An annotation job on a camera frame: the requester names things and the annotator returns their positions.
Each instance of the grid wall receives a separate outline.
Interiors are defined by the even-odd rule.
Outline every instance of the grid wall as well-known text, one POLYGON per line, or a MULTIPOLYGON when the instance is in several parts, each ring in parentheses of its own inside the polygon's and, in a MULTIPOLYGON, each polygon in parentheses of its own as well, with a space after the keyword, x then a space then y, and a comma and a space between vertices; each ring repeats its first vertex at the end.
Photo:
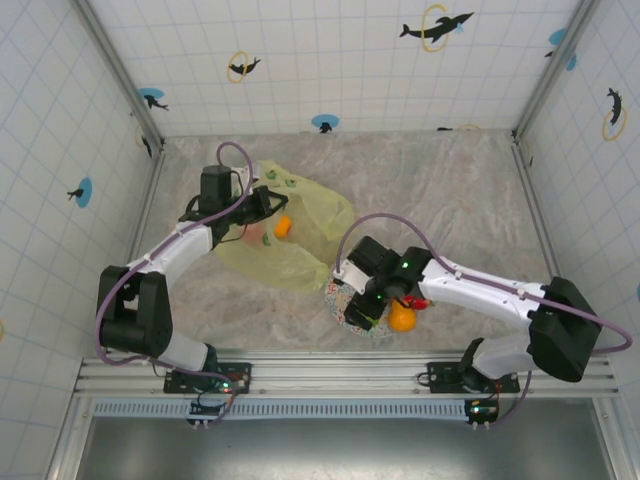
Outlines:
POLYGON ((577 68, 563 74, 524 146, 563 274, 600 315, 634 335, 636 345, 612 362, 637 434, 640 3, 604 0, 577 56, 577 68))
POLYGON ((1 6, 0 478, 30 479, 48 466, 91 353, 99 274, 125 260, 152 164, 68 1, 1 6))
POLYGON ((171 136, 514 128, 578 0, 93 3, 171 136))

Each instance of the toy orange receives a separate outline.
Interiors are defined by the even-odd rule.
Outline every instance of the toy orange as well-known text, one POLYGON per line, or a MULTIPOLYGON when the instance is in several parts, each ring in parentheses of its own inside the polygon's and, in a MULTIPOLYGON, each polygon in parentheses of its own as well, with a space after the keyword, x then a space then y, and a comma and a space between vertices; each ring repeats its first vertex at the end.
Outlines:
POLYGON ((396 332, 408 332, 416 326, 416 312, 404 308, 396 300, 391 301, 391 313, 387 319, 389 328, 396 332))
POLYGON ((282 240, 289 235, 289 230, 291 230, 292 225, 293 223, 291 222, 291 219, 286 215, 282 215, 280 220, 278 220, 278 225, 276 225, 273 234, 277 239, 282 240))

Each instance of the yellow ring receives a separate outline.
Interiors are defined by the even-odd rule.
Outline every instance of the yellow ring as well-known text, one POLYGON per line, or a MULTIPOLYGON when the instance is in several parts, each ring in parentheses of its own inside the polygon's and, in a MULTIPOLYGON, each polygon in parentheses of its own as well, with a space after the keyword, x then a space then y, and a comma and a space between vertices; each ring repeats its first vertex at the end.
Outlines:
POLYGON ((434 10, 436 8, 439 8, 440 10, 442 10, 443 13, 447 13, 447 9, 444 8, 442 5, 440 5, 439 3, 435 3, 433 5, 431 5, 429 8, 427 8, 424 11, 424 15, 422 16, 422 29, 420 30, 420 38, 422 39, 422 48, 424 49, 425 52, 429 52, 429 53, 436 53, 439 52, 440 50, 442 50, 444 47, 447 46, 447 42, 449 41, 449 34, 447 33, 444 36, 444 43, 436 49, 430 49, 426 43, 424 43, 424 27, 425 27, 425 20, 427 19, 427 15, 429 15, 429 12, 431 10, 434 10))
POLYGON ((136 130, 135 132, 133 132, 133 138, 136 141, 136 145, 138 145, 138 148, 142 148, 142 129, 140 128, 140 125, 136 125, 136 130))
POLYGON ((249 68, 249 55, 244 50, 240 50, 233 57, 231 57, 231 60, 229 60, 229 65, 227 65, 227 78, 231 83, 240 83, 242 80, 244 80, 244 77, 247 75, 247 68, 249 68), (234 80, 231 78, 231 72, 233 71, 231 70, 231 64, 240 55, 244 57, 244 69, 242 70, 242 76, 238 80, 234 80))
POLYGON ((620 110, 622 111, 622 113, 624 113, 624 119, 622 120, 622 127, 620 127, 620 131, 616 133, 613 137, 607 137, 607 134, 606 134, 607 122, 613 116, 613 111, 609 111, 609 113, 607 113, 604 116, 604 121, 602 122, 602 138, 604 138, 605 142, 614 141, 616 138, 618 138, 622 134, 622 132, 624 132, 624 127, 627 126, 627 109, 624 107, 620 107, 620 110))

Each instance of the yellow plastic bag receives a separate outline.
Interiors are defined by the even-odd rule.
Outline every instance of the yellow plastic bag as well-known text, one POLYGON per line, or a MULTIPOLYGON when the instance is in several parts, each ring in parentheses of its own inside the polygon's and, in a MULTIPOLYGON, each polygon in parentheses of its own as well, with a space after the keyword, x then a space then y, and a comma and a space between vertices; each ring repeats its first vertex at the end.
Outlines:
MULTIPOLYGON (((259 163, 260 180, 254 185, 287 195, 289 202, 284 211, 248 226, 242 239, 221 243, 214 251, 229 268, 270 287, 317 290, 329 275, 342 235, 354 222, 353 207, 342 195, 273 161, 259 163), (292 226, 286 238, 278 240, 273 232, 282 215, 292 226)), ((233 227, 223 241, 239 237, 243 228, 233 227)))

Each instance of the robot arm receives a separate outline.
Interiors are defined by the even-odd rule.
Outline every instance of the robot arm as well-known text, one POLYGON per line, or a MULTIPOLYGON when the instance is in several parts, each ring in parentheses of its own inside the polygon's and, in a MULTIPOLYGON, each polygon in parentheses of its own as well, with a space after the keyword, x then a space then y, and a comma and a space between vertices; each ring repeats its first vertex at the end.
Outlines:
POLYGON ((175 232, 185 233, 153 260, 147 253, 124 267, 110 266, 102 272, 98 305, 123 275, 136 265, 148 262, 118 290, 109 304, 100 329, 102 346, 139 353, 192 371, 216 370, 213 347, 173 330, 169 290, 194 261, 220 243, 232 224, 259 222, 287 203, 286 196, 267 187, 252 188, 257 179, 257 172, 254 178, 249 178, 247 168, 205 167, 200 176, 200 195, 189 202, 174 232, 150 252, 168 242, 175 232), (244 186, 249 194, 238 208, 213 222, 189 228, 235 203, 244 186), (277 200, 275 206, 271 205, 271 199, 277 200), (198 209, 193 210, 196 202, 198 209))
POLYGON ((428 250, 410 247, 400 256, 370 237, 364 237, 333 272, 336 282, 356 293, 345 309, 345 319, 369 330, 387 303, 407 295, 454 303, 509 323, 517 333, 497 339, 476 339, 459 364, 463 381, 473 390, 505 374, 541 369, 561 380, 581 380, 601 327, 575 315, 548 308, 522 293, 551 299, 593 313, 576 287, 555 277, 549 285, 508 280, 447 261, 456 271, 486 283, 452 274, 428 250), (509 286, 513 295, 497 288, 509 286))

